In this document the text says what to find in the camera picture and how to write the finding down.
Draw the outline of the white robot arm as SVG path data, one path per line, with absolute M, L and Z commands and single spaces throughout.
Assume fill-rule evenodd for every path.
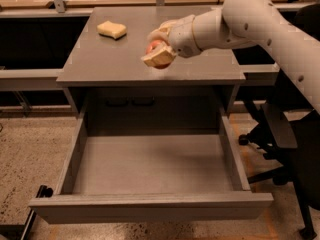
M 263 48 L 320 112 L 320 42 L 290 24 L 271 0 L 225 0 L 220 9 L 164 22 L 148 36 L 142 61 L 166 67 L 212 48 Z

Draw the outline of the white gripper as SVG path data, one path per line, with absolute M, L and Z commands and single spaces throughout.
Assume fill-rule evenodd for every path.
M 152 43 L 141 60 L 148 67 L 167 66 L 178 56 L 190 58 L 201 53 L 193 34 L 195 16 L 163 22 L 157 29 L 149 33 L 147 41 L 152 43 L 160 41 L 165 43 Z

